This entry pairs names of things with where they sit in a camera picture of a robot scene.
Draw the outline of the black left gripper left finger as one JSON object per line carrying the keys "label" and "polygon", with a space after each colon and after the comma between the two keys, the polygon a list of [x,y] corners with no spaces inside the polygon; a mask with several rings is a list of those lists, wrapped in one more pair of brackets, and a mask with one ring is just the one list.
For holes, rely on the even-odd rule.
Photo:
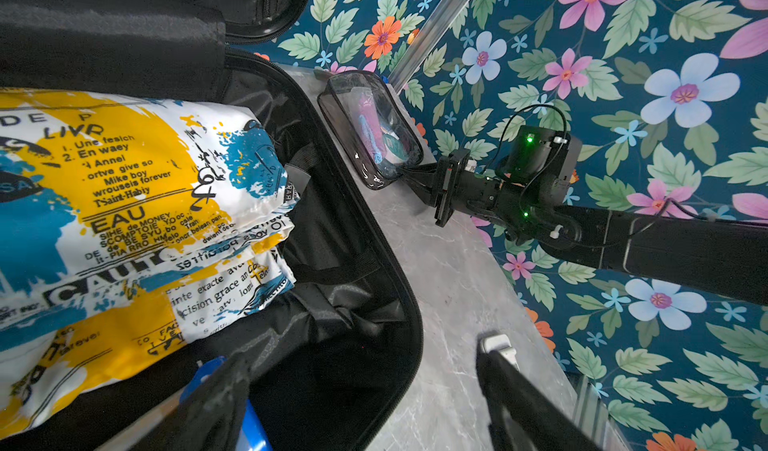
{"label": "black left gripper left finger", "polygon": [[207,412],[220,411],[235,399],[248,398],[249,360],[242,353],[226,359],[219,369],[223,380],[208,378],[192,395],[192,402],[179,404],[181,391],[177,394],[175,407],[163,404],[146,413],[128,428],[119,432],[99,446],[101,450],[203,450],[193,439],[199,439]]}

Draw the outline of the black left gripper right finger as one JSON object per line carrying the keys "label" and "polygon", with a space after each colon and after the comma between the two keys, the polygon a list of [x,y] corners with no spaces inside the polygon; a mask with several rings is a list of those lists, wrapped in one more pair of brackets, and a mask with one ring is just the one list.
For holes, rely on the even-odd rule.
{"label": "black left gripper right finger", "polygon": [[486,334],[479,339],[476,374],[487,403],[494,450],[599,448],[523,375],[507,335]]}

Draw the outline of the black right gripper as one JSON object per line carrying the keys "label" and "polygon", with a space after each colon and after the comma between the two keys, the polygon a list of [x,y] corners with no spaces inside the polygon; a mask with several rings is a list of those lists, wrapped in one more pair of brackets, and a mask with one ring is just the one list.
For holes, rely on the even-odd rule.
{"label": "black right gripper", "polygon": [[400,181],[436,209],[439,226],[460,212],[525,240],[579,241],[581,225],[558,208],[581,150],[582,141],[568,131],[525,126],[490,176],[469,170],[469,153],[456,151],[436,165],[401,168]]}

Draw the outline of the clear container blue lid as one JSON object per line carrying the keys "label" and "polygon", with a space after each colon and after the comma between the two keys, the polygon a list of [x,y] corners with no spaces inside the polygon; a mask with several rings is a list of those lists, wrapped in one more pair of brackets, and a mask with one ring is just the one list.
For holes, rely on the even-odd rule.
{"label": "clear container blue lid", "polygon": [[[192,395],[204,382],[215,377],[223,380],[219,369],[226,363],[224,356],[198,362],[192,380],[182,389],[179,404],[192,402]],[[272,450],[267,433],[248,398],[237,398],[220,411],[207,412],[198,426],[202,436],[193,439],[203,450]]]}

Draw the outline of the clear black-trimmed toiletry pouch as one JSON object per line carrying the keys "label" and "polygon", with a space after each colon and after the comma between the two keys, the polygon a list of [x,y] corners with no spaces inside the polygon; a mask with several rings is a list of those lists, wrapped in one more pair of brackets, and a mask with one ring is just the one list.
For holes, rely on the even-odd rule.
{"label": "clear black-trimmed toiletry pouch", "polygon": [[402,102],[381,77],[367,71],[331,76],[318,106],[363,184],[387,187],[419,166],[424,150]]}

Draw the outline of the white yellow teal printed garment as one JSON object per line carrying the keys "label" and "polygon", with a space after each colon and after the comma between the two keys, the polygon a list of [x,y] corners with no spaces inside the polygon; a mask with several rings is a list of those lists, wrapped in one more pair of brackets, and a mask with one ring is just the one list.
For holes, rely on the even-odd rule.
{"label": "white yellow teal printed garment", "polygon": [[1,435],[266,308],[299,196],[244,107],[1,92]]}

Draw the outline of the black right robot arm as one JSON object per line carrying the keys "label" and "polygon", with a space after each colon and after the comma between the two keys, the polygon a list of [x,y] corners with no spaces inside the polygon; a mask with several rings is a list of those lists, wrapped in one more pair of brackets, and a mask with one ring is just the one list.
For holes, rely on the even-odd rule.
{"label": "black right robot arm", "polygon": [[559,260],[766,305],[766,225],[566,206],[581,147],[567,131],[524,126],[493,176],[469,170],[466,150],[398,174],[440,227],[461,212]]}

